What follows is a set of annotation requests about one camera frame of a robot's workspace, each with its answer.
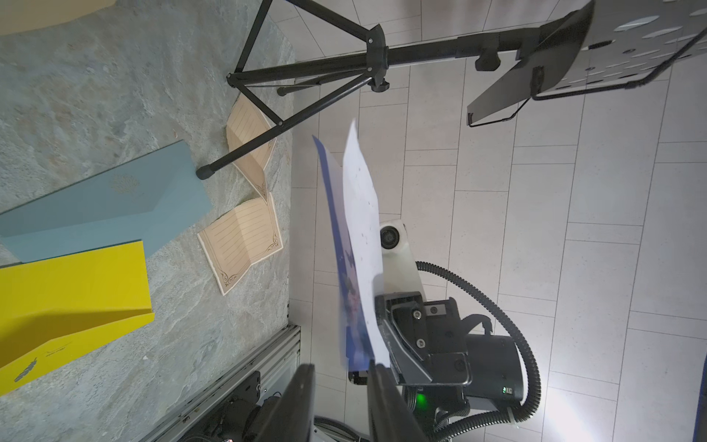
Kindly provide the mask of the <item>yellow envelope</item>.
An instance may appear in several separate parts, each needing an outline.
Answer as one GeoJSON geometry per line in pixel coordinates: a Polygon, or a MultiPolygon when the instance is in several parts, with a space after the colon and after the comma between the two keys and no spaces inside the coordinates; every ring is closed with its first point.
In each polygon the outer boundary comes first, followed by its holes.
{"type": "Polygon", "coordinates": [[[1,392],[152,322],[142,241],[1,270],[1,392]]]}

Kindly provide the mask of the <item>black perforated music stand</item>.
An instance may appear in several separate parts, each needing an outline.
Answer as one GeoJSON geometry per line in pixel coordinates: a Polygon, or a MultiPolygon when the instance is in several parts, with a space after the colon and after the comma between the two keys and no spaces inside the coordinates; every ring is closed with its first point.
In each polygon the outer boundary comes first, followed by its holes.
{"type": "Polygon", "coordinates": [[[261,3],[226,81],[253,99],[272,127],[200,167],[196,174],[201,180],[361,88],[387,91],[386,75],[397,66],[472,59],[477,71],[493,72],[503,53],[513,53],[515,65],[467,108],[467,125],[482,127],[497,123],[498,112],[519,112],[528,101],[646,86],[675,62],[706,52],[703,1],[590,1],[537,28],[484,31],[396,47],[387,44],[379,25],[366,28],[317,2],[302,1],[301,9],[361,41],[364,51],[250,70],[246,64],[270,7],[269,2],[261,3]]]}

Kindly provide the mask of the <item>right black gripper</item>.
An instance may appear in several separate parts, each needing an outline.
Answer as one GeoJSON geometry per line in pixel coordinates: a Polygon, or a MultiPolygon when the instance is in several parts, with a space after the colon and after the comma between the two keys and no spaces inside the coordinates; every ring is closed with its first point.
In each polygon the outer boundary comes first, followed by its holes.
{"type": "Polygon", "coordinates": [[[418,411],[493,411],[523,401],[517,347],[492,334],[488,317],[462,319],[454,299],[425,302],[420,293],[377,296],[375,309],[394,378],[412,389],[418,411]]]}

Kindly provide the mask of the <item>kraft tan envelope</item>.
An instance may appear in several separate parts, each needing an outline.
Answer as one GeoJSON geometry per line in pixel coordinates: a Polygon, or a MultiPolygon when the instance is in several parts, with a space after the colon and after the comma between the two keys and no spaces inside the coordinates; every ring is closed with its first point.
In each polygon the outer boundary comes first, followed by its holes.
{"type": "Polygon", "coordinates": [[[115,3],[115,0],[1,0],[1,35],[63,24],[115,3]]]}

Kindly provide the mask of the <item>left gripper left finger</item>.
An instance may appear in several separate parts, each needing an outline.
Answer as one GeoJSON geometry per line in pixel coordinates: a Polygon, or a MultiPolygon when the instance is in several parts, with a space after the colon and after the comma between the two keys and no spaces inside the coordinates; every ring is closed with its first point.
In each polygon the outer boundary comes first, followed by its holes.
{"type": "Polygon", "coordinates": [[[311,441],[314,421],[315,366],[298,367],[267,418],[243,441],[311,441]]]}

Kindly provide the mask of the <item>light teal envelope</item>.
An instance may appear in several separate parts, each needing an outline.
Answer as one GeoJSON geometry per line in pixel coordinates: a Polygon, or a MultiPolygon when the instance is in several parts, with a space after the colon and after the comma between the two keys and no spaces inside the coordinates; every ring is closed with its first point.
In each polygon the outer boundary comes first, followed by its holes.
{"type": "Polygon", "coordinates": [[[212,209],[184,141],[1,215],[1,241],[30,263],[142,241],[151,256],[212,209]]]}

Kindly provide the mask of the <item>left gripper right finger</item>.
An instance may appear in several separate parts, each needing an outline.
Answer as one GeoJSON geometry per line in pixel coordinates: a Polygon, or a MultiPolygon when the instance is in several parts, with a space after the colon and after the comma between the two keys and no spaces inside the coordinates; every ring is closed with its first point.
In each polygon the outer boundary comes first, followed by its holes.
{"type": "Polygon", "coordinates": [[[366,387],[372,441],[425,442],[427,438],[399,394],[390,371],[371,362],[366,387]]]}

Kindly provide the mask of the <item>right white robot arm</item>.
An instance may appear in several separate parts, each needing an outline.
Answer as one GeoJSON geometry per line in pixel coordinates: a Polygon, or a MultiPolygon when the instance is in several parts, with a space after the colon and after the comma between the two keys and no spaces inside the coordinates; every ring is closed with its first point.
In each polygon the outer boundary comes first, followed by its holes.
{"type": "Polygon", "coordinates": [[[486,309],[460,317],[453,298],[419,292],[378,296],[377,325],[390,367],[353,374],[368,393],[369,433],[315,417],[355,441],[451,441],[494,425],[530,420],[541,403],[541,374],[513,320],[480,289],[438,265],[418,270],[449,281],[486,309]]]}

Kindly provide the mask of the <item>white blue floral letter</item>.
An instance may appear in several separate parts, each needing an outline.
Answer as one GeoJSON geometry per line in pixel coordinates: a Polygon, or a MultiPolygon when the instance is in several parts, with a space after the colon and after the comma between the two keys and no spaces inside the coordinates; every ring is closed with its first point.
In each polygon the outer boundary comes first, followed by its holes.
{"type": "Polygon", "coordinates": [[[379,199],[351,122],[344,157],[338,161],[318,138],[329,206],[335,263],[345,318],[344,356],[349,370],[364,371],[370,363],[390,366],[390,351],[377,325],[375,297],[384,289],[379,234],[379,199]]]}

